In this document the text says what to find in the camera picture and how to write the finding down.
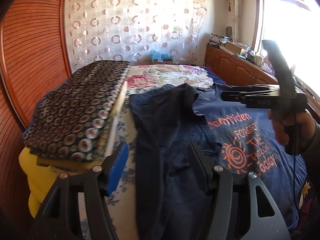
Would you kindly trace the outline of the person's right hand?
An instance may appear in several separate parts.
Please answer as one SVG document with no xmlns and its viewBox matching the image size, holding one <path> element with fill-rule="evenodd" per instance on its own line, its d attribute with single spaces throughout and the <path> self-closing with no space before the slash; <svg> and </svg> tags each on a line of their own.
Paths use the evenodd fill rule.
<svg viewBox="0 0 320 240">
<path fill-rule="evenodd" d="M 289 127 L 293 127 L 293 134 L 299 136 L 299 146 L 308 147 L 315 136 L 316 123 L 308 110 L 299 113 L 290 113 L 284 120 L 277 120 L 273 112 L 269 110 L 268 118 L 272 121 L 276 141 L 286 146 L 291 138 Z"/>
</svg>

